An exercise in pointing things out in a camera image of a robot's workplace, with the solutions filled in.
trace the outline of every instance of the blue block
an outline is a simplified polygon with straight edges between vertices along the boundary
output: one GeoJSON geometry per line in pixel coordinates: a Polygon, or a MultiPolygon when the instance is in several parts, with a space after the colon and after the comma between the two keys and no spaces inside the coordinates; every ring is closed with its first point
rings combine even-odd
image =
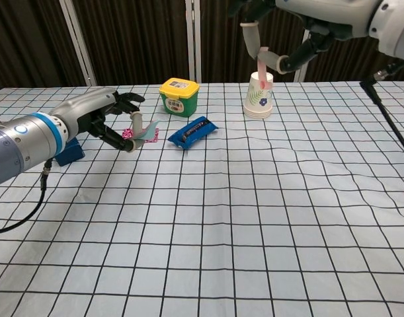
{"type": "Polygon", "coordinates": [[[78,140],[73,138],[66,144],[65,149],[55,156],[55,159],[59,166],[63,166],[82,159],[84,156],[83,149],[78,143],[78,140]]]}

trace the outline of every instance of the black cable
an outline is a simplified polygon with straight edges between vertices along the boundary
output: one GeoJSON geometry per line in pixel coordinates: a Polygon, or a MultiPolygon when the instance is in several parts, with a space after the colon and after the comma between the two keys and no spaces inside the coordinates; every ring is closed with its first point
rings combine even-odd
{"type": "Polygon", "coordinates": [[[44,195],[46,193],[47,185],[48,185],[48,176],[50,173],[50,169],[52,168],[52,161],[53,159],[50,158],[44,163],[44,168],[40,177],[40,189],[42,193],[40,194],[40,199],[38,200],[37,206],[24,218],[18,221],[17,223],[13,224],[12,226],[1,228],[0,233],[4,233],[10,230],[13,230],[15,228],[18,228],[19,226],[23,225],[27,220],[29,220],[32,216],[34,216],[39,210],[40,206],[43,203],[44,200],[44,195]]]}
{"type": "Polygon", "coordinates": [[[384,116],[385,120],[387,121],[390,128],[393,130],[394,134],[397,136],[398,140],[400,141],[401,145],[404,148],[404,137],[402,136],[399,129],[395,126],[393,120],[391,119],[390,115],[388,114],[387,108],[382,104],[381,98],[378,96],[374,88],[374,84],[377,81],[381,81],[388,76],[392,76],[396,74],[400,69],[404,68],[404,61],[400,61],[398,63],[389,64],[385,69],[378,71],[374,75],[372,75],[369,79],[360,82],[360,86],[364,90],[364,92],[369,96],[372,102],[378,106],[382,115],[384,116]]]}

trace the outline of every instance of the floral pattern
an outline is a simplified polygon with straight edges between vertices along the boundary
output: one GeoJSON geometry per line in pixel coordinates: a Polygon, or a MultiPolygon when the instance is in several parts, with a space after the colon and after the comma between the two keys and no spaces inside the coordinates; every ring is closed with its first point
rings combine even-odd
{"type": "Polygon", "coordinates": [[[262,98],[260,101],[259,101],[259,104],[263,107],[265,104],[267,104],[268,103],[268,99],[266,99],[266,98],[262,98]]]}

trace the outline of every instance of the blue snack bag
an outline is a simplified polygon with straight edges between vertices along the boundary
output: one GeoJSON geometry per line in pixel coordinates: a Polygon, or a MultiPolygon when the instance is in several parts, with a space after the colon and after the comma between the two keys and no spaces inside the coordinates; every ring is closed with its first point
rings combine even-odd
{"type": "Polygon", "coordinates": [[[207,136],[217,128],[206,117],[200,117],[172,134],[168,138],[168,141],[173,142],[178,147],[182,147],[184,150],[188,150],[194,142],[207,136]]]}

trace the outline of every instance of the green container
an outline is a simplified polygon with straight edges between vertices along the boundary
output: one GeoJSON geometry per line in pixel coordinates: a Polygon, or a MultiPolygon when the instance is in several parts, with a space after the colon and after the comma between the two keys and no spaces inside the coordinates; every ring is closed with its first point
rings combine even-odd
{"type": "Polygon", "coordinates": [[[197,83],[179,78],[169,79],[159,89],[165,111],[186,118],[196,111],[198,91],[197,83]]]}

